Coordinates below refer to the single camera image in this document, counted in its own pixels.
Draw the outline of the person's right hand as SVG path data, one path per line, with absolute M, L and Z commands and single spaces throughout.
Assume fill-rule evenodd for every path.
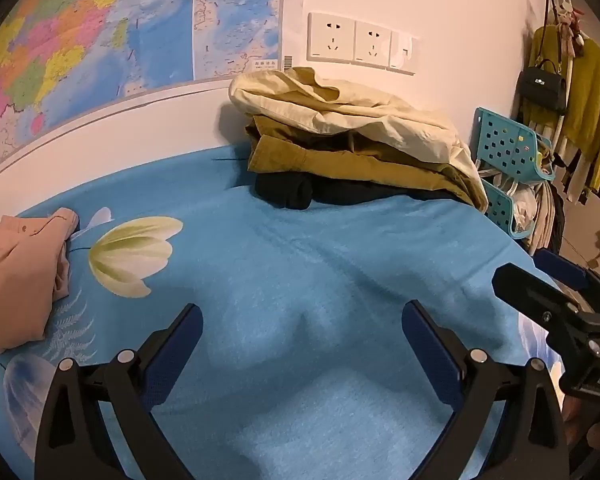
M 585 420 L 585 400 L 565 396 L 562 402 L 562 420 L 565 426 L 566 441 L 569 446 L 578 443 L 583 437 L 594 450 L 600 451 L 600 422 L 593 424 Z

